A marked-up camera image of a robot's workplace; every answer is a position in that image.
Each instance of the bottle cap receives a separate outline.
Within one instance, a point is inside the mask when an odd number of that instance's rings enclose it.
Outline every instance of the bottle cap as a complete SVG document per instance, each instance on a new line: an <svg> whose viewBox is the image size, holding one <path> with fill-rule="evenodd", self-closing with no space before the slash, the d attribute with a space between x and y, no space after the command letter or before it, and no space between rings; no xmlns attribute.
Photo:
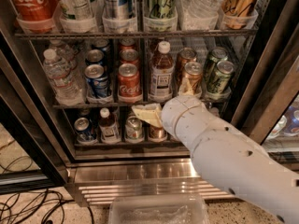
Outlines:
<svg viewBox="0 0 299 224"><path fill-rule="evenodd" d="M158 50L163 54L168 53L170 51L170 43L168 41L159 42Z"/></svg>
<svg viewBox="0 0 299 224"><path fill-rule="evenodd" d="M56 51L54 49L46 49L44 51L44 57L47 60L53 60L56 58Z"/></svg>
<svg viewBox="0 0 299 224"><path fill-rule="evenodd" d="M100 111L100 115L102 118L107 118L110 115L110 112L107 108L102 108Z"/></svg>
<svg viewBox="0 0 299 224"><path fill-rule="evenodd" d="M62 40L50 40L50 43L53 45L59 45L62 42Z"/></svg>

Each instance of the white robotic arm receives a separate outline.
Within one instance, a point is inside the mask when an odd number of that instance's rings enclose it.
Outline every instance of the white robotic arm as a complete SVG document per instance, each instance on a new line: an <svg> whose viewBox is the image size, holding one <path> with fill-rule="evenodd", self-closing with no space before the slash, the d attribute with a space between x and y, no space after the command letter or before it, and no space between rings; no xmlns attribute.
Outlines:
<svg viewBox="0 0 299 224"><path fill-rule="evenodd" d="M207 182L284 223L299 223L299 174L270 159L260 145L193 96L167 102L161 119L190 151L194 169Z"/></svg>

